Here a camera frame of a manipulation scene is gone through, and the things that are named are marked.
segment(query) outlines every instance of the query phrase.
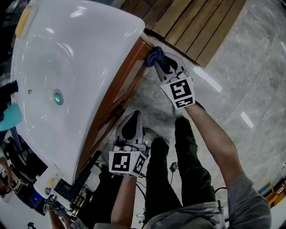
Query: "blue cloth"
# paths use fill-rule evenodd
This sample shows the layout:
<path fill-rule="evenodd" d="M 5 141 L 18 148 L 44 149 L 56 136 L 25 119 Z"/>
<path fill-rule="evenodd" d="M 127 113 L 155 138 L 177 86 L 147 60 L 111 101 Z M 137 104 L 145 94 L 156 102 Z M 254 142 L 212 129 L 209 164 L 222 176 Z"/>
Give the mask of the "blue cloth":
<path fill-rule="evenodd" d="M 170 65 L 167 63 L 165 54 L 160 46 L 156 46 L 146 57 L 146 66 L 148 68 L 154 65 L 154 62 L 158 62 L 164 73 L 170 73 Z"/>

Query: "sleeve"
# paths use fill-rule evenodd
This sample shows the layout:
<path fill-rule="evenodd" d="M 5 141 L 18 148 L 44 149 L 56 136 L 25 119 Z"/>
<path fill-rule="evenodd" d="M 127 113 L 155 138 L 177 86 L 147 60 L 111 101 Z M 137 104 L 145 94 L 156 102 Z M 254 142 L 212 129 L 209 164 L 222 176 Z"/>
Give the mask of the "sleeve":
<path fill-rule="evenodd" d="M 270 207 L 258 194 L 253 183 L 238 176 L 227 190 L 230 229 L 268 229 L 271 227 Z"/>
<path fill-rule="evenodd" d="M 84 223 L 80 220 L 80 218 L 77 218 L 74 222 L 71 223 L 68 229 L 88 229 L 88 228 L 84 225 Z"/>

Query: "vanity cabinet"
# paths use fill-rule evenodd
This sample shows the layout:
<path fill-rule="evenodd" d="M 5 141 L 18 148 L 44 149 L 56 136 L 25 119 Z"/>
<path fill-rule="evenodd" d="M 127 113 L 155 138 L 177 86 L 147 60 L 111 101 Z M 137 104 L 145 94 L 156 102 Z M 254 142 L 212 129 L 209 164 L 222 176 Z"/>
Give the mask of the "vanity cabinet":
<path fill-rule="evenodd" d="M 80 155 L 76 178 L 124 113 L 129 97 L 146 70 L 145 58 L 150 51 L 151 47 L 139 38 L 125 58 L 94 116 Z"/>

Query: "wooden slat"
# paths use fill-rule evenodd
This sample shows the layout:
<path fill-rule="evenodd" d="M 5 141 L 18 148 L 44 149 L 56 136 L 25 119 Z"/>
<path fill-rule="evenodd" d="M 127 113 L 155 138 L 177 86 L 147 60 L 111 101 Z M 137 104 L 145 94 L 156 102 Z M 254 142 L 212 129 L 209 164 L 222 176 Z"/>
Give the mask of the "wooden slat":
<path fill-rule="evenodd" d="M 162 37 L 165 37 L 191 1 L 192 0 L 174 0 L 152 30 Z"/>
<path fill-rule="evenodd" d="M 210 17 L 209 21 L 206 23 L 205 27 L 197 36 L 191 47 L 186 52 L 186 55 L 189 58 L 193 60 L 196 60 L 198 58 L 198 56 L 201 54 L 202 50 L 204 49 L 204 47 L 206 46 L 212 35 L 217 30 L 223 18 L 226 16 L 233 2 L 234 0 L 222 1 L 222 3 L 214 12 L 214 14 Z"/>
<path fill-rule="evenodd" d="M 173 0 L 157 0 L 144 16 L 143 21 L 147 29 L 152 29 L 158 19 L 165 12 L 166 8 L 171 4 Z"/>
<path fill-rule="evenodd" d="M 236 18 L 238 17 L 245 1 L 246 0 L 235 0 L 227 15 L 223 19 L 222 23 L 219 25 L 212 38 L 209 40 L 202 53 L 196 59 L 196 62 L 203 68 L 207 66 L 207 64 L 223 42 L 224 38 L 226 37 L 227 33 L 229 32 Z"/>
<path fill-rule="evenodd" d="M 148 3 L 146 3 L 145 0 L 140 0 L 140 2 L 136 5 L 131 13 L 139 18 L 143 18 L 155 0 L 148 0 L 147 2 Z"/>
<path fill-rule="evenodd" d="M 165 38 L 165 41 L 171 45 L 175 45 L 181 35 L 184 33 L 186 28 L 195 18 L 197 13 L 201 10 L 203 5 L 206 3 L 207 0 L 193 0 L 191 4 L 188 6 L 186 11 L 182 14 L 173 28 L 170 30 L 168 35 Z"/>
<path fill-rule="evenodd" d="M 213 12 L 216 10 L 217 6 L 220 4 L 220 2 L 221 0 L 208 0 L 206 2 L 201 11 L 193 19 L 191 24 L 185 30 L 178 42 L 175 44 L 175 47 L 177 49 L 184 53 L 187 52 L 188 48 L 196 39 L 204 25 L 207 23 Z"/>
<path fill-rule="evenodd" d="M 140 0 L 126 0 L 121 9 L 126 11 L 126 12 L 129 12 L 131 13 L 132 10 L 134 10 L 134 8 L 136 7 L 136 5 L 139 3 Z"/>

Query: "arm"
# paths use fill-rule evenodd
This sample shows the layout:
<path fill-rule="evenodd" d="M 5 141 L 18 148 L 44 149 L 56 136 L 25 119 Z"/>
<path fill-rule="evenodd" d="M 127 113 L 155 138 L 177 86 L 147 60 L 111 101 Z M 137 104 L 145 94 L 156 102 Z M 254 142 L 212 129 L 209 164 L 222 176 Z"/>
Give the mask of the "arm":
<path fill-rule="evenodd" d="M 49 210 L 49 215 L 50 215 L 50 221 L 52 223 L 52 228 L 53 229 L 65 229 L 63 223 L 58 218 L 57 214 L 53 211 L 53 209 L 48 208 L 48 210 Z"/>
<path fill-rule="evenodd" d="M 111 213 L 111 224 L 131 228 L 136 182 L 136 177 L 123 178 Z"/>
<path fill-rule="evenodd" d="M 72 221 L 71 221 L 69 218 L 67 218 L 67 217 L 65 216 L 65 214 L 62 214 L 62 216 L 63 216 L 64 224 L 66 225 L 66 228 L 70 228 L 70 226 L 71 226 L 71 224 L 72 224 Z"/>
<path fill-rule="evenodd" d="M 185 109 L 218 164 L 228 188 L 236 177 L 244 174 L 236 146 L 226 132 L 198 105 L 187 106 Z"/>
<path fill-rule="evenodd" d="M 3 166 L 3 168 L 5 169 L 5 173 L 8 176 L 9 187 L 13 189 L 12 173 L 11 173 L 11 169 L 9 168 L 9 165 L 5 157 L 0 158 L 0 164 Z"/>

